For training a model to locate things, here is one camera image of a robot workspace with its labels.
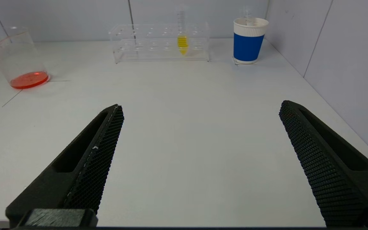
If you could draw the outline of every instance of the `red liquid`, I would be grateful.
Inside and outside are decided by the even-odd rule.
[[[15,89],[28,89],[38,86],[49,79],[46,72],[30,72],[22,74],[11,80],[11,86]]]

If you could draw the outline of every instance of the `test tube rack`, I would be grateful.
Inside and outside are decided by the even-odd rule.
[[[115,63],[124,61],[209,61],[207,23],[187,24],[188,52],[177,46],[178,24],[117,25],[110,32]]]

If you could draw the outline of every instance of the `blue paper cup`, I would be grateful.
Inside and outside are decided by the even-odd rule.
[[[234,59],[240,64],[257,62],[269,22],[260,18],[234,20]]]

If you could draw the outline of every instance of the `beaker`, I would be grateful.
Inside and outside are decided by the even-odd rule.
[[[0,69],[8,83],[26,89],[49,80],[29,32],[24,27],[5,27],[0,34]]]

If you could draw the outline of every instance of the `yellow liquid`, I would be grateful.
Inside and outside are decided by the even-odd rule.
[[[187,43],[187,36],[186,35],[180,35],[177,38],[177,46],[180,50],[180,53],[185,56],[188,50],[188,43]]]

